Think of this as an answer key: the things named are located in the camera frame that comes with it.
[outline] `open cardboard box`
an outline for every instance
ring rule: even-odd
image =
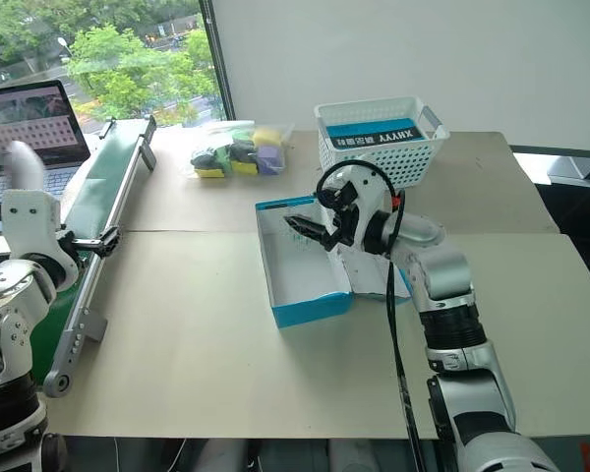
[[[256,204],[268,297],[278,327],[345,313],[355,294],[384,299],[387,260],[343,245],[327,252],[284,221],[292,214],[327,221],[315,197]],[[396,303],[410,298],[397,273]]]

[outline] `laptop screen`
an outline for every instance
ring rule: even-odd
[[[89,157],[58,81],[0,89],[0,173],[11,141],[27,143],[48,168],[80,165]]]

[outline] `metal bracket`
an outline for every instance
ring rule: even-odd
[[[98,239],[73,239],[72,245],[78,251],[92,251],[101,258],[106,258],[113,253],[120,242],[120,228],[110,226],[103,229]]]
[[[116,118],[114,118],[113,116],[110,118],[107,118],[107,123],[105,123],[105,126],[102,128],[102,130],[100,130],[100,133],[98,134],[98,138],[100,140],[104,140],[107,137],[107,133],[109,133],[112,126],[114,126],[115,124],[116,124]]]
[[[107,329],[107,320],[85,307],[70,322],[72,326],[63,331],[55,350],[55,359],[63,360],[61,369],[53,368],[43,382],[48,396],[63,396],[68,392],[86,338],[100,342]]]
[[[152,172],[152,170],[155,168],[155,165],[157,164],[157,159],[155,159],[155,154],[153,154],[153,151],[150,149],[150,146],[148,145],[147,141],[144,141],[142,143],[142,145],[140,146],[140,151],[142,155],[142,160],[147,165],[148,170]]]

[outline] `white robotic arm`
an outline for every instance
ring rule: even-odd
[[[454,444],[459,471],[557,472],[536,444],[515,432],[513,401],[479,323],[465,257],[431,219],[382,210],[389,184],[371,163],[360,162],[343,162],[324,175],[342,167],[340,188],[322,189],[325,178],[320,181],[317,195],[333,212],[332,227],[302,216],[287,223],[327,250],[342,243],[384,254],[407,273],[436,373],[428,380],[433,417],[440,438]]]
[[[108,254],[118,242],[117,228],[104,244],[81,244],[61,228],[59,202],[39,190],[6,191],[2,225],[11,256],[0,264],[0,471],[62,471],[67,452],[61,437],[45,434],[46,407],[30,373],[30,334],[57,292],[77,281],[77,250]]]

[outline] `laptop keyboard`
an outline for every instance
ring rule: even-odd
[[[68,182],[70,182],[70,179],[72,179],[77,170],[79,170],[78,167],[46,170],[43,176],[43,190],[53,197],[61,199],[66,185],[68,185]],[[2,202],[2,193],[7,190],[7,185],[7,178],[0,177],[0,202]]]

